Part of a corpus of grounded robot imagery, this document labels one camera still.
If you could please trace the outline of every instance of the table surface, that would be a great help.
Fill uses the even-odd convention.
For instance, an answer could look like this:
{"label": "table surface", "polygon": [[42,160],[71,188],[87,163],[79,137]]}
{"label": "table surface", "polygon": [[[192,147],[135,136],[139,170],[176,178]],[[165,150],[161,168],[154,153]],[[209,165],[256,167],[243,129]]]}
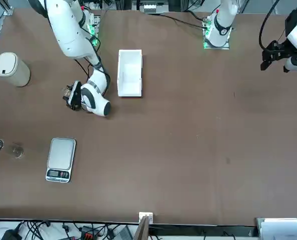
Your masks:
{"label": "table surface", "polygon": [[[0,138],[25,150],[20,160],[0,153],[0,218],[137,222],[138,212],[153,212],[156,223],[254,225],[297,217],[297,72],[283,73],[282,61],[260,71],[263,19],[238,15],[231,49],[203,50],[200,29],[107,12],[99,52],[112,112],[104,118],[65,106],[62,89],[86,81],[84,72],[47,20],[16,9],[0,53],[18,54],[31,80],[15,88],[0,79]],[[284,19],[269,19],[265,44]],[[142,49],[142,98],[118,97],[119,49]],[[77,141],[67,184],[45,180],[56,137]]]}

